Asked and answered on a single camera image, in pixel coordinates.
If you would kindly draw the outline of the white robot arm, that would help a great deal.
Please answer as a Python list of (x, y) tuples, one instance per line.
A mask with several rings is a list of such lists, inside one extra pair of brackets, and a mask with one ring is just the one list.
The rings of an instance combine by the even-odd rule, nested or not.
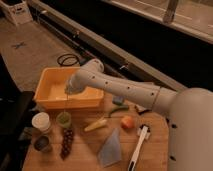
[(177, 92), (108, 76), (97, 59), (71, 75), (65, 92), (76, 94), (86, 87), (121, 96), (169, 119), (168, 171), (213, 171), (212, 91), (188, 88)]

